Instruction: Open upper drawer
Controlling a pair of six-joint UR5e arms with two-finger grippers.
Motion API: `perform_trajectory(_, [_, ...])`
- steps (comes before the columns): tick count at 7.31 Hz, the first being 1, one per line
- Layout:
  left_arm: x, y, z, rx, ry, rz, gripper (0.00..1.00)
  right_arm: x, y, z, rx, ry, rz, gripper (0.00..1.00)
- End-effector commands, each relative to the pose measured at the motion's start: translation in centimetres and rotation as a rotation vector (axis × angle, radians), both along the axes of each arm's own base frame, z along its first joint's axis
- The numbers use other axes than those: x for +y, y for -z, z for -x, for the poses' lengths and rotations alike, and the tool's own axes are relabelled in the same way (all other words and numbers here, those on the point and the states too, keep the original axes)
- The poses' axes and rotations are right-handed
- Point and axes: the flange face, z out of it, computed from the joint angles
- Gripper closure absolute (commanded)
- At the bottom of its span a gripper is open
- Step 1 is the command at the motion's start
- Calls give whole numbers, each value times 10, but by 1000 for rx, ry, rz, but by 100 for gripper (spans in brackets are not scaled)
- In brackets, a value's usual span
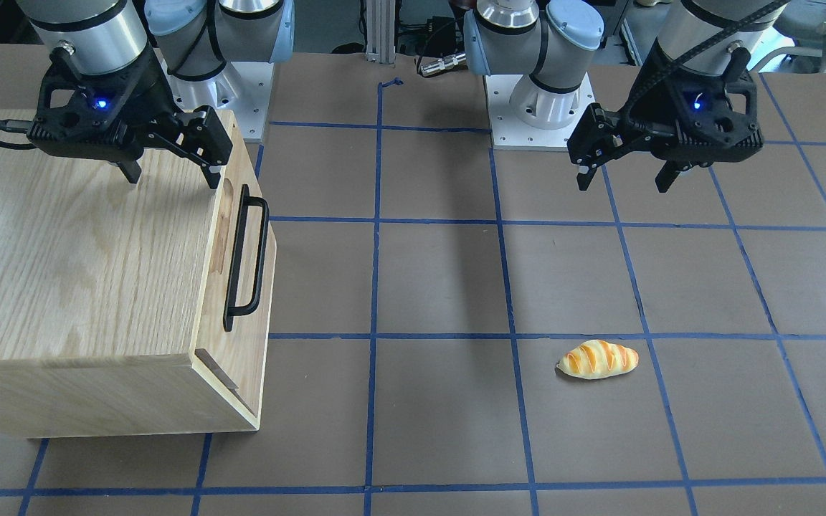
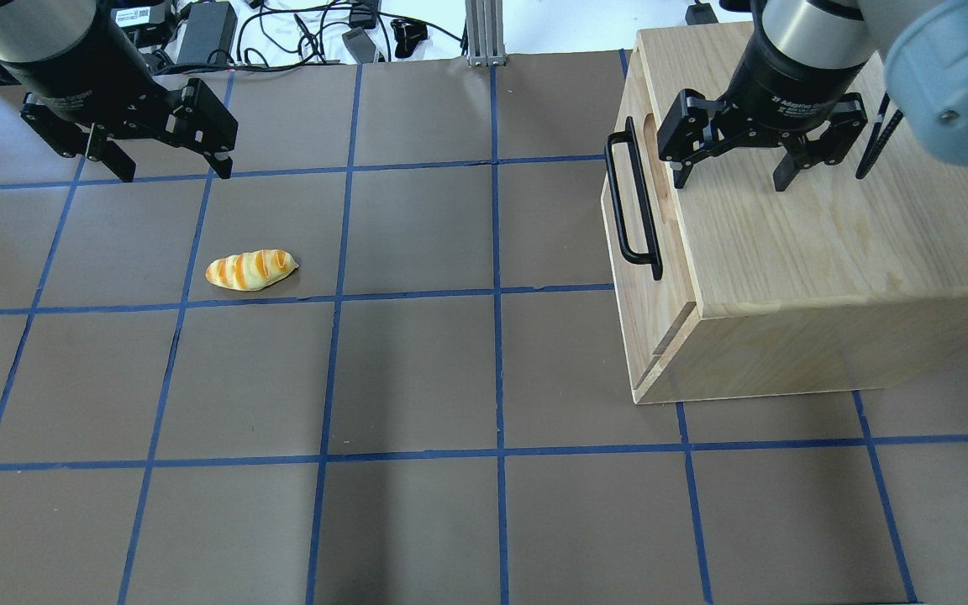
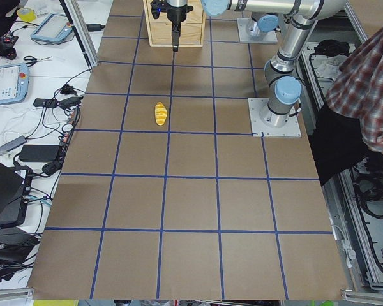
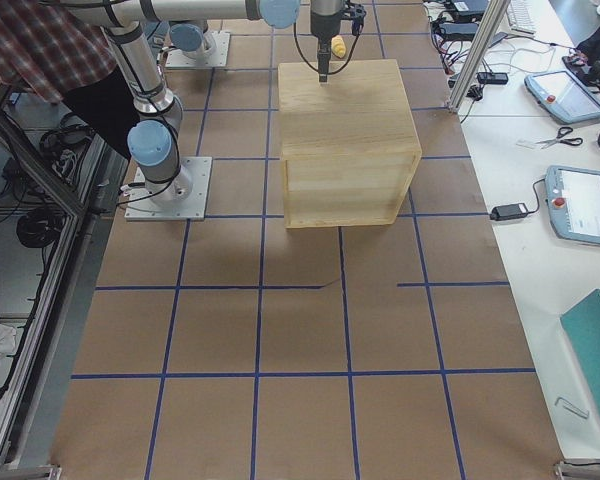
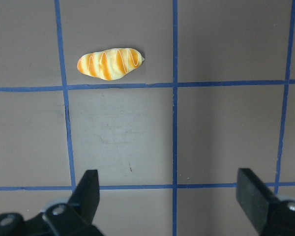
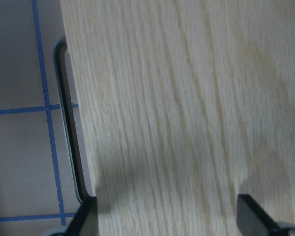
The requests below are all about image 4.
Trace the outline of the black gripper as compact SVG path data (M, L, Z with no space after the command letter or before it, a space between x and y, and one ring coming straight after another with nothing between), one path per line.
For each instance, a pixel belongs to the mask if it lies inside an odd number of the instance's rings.
M341 0L311 0L310 30L318 41L317 68L319 82L326 83L329 76L332 39L340 33Z
M351 34L360 36L364 30L366 10L362 4L344 1L341 20L351 23Z

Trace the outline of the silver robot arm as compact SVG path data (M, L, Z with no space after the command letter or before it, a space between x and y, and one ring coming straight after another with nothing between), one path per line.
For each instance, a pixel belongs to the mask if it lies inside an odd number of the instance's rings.
M299 1L251 1L249 9L274 28L287 28L297 20ZM358 36L364 28L366 10L352 1L311 1L310 31L317 39L317 53L331 54L332 39L340 34L342 21L351 23L352 34ZM205 38L208 26L205 20L170 23L170 39L176 48L192 55L210 47Z
M141 121L127 136L132 158L144 175L147 193L135 201L184 213L187 201L206 201L207 181L197 181L188 169L202 159L180 157L177 133L182 106L166 86L152 55L141 23L174 22L196 27L207 20L262 20L275 29L297 21L298 1L45 1L63 7L81 21L100 27L134 97Z

